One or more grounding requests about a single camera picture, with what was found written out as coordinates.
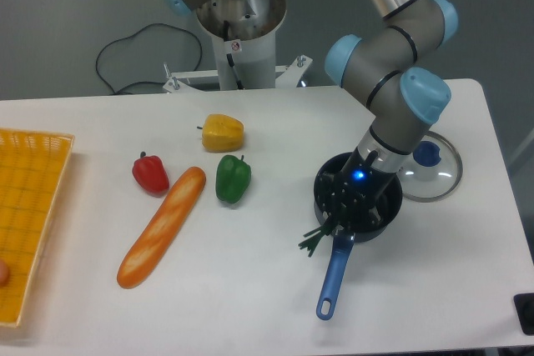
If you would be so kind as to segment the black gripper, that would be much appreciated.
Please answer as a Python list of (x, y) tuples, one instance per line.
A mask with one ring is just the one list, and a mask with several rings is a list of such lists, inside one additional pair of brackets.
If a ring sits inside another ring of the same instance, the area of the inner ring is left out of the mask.
[(399, 212), (399, 179), (372, 168), (372, 157), (342, 153), (317, 173), (317, 218), (341, 227), (385, 227)]

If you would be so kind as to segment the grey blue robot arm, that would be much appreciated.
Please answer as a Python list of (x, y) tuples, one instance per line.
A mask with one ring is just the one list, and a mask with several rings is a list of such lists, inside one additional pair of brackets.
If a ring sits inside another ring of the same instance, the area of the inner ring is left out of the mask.
[[(285, 17), (285, 0), (165, 0), (178, 15), (194, 13), (214, 40), (222, 89), (270, 88), (275, 52), (259, 49)], [(339, 39), (325, 59), (330, 79), (374, 114), (341, 169), (315, 180), (326, 224), (358, 233), (383, 228), (401, 206), (396, 176), (449, 103), (451, 91), (417, 61), (448, 41), (458, 16), (447, 0), (373, 0), (385, 30), (364, 40)]]

